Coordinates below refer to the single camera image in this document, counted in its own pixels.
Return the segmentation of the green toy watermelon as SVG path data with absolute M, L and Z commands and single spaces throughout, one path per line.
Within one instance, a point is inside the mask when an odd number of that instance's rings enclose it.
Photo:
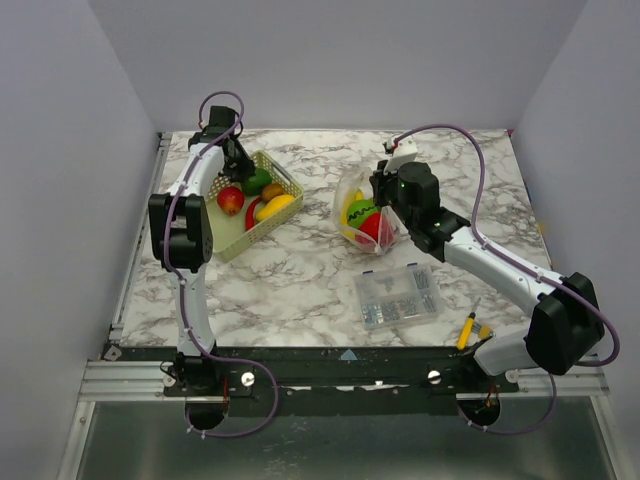
M 347 208 L 346 223 L 351 228 L 359 229 L 369 216 L 379 212 L 380 208 L 372 199 L 356 200 Z

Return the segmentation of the red toy bell pepper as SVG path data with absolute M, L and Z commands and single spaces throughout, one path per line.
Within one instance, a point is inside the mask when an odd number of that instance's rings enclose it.
M 391 221 L 380 212 L 369 215 L 358 228 L 356 241 L 367 247 L 385 249 L 395 242 L 395 231 Z

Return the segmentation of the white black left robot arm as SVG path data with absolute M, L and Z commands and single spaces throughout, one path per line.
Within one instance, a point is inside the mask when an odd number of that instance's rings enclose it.
M 232 108 L 211 107 L 208 123 L 189 141 L 177 180 L 148 200 L 153 255 L 169 275 L 176 304 L 179 339 L 171 375 L 178 387 L 201 395 L 214 393 L 222 380 L 206 302 L 206 267 L 214 249 L 206 194 L 218 179 L 242 182 L 255 173 L 235 133 L 240 124 L 241 114 Z

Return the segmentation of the green bell pepper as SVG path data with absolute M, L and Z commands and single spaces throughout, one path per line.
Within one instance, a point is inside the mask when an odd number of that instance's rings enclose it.
M 259 196 L 263 188 L 271 183 L 271 174 L 263 168 L 256 168 L 254 174 L 241 184 L 241 190 L 246 196 Z

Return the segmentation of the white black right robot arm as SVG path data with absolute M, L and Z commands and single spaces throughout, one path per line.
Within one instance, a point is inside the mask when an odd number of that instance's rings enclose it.
M 419 250 L 479 278 L 530 319 L 527 330 L 476 347 L 460 367 L 462 384 L 480 392 L 508 370 L 539 367 L 563 375 L 580 364 L 605 333 L 592 282 L 540 268 L 475 234 L 467 219 L 441 206 L 427 164 L 386 167 L 379 162 L 370 177 L 375 204 L 394 211 Z

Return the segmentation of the clear zip top bag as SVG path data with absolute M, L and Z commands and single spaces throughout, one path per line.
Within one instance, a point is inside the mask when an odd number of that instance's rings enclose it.
M 389 207 L 375 204 L 369 167 L 352 167 L 340 177 L 331 219 L 338 233 L 360 251 L 384 255 L 400 239 L 399 221 Z

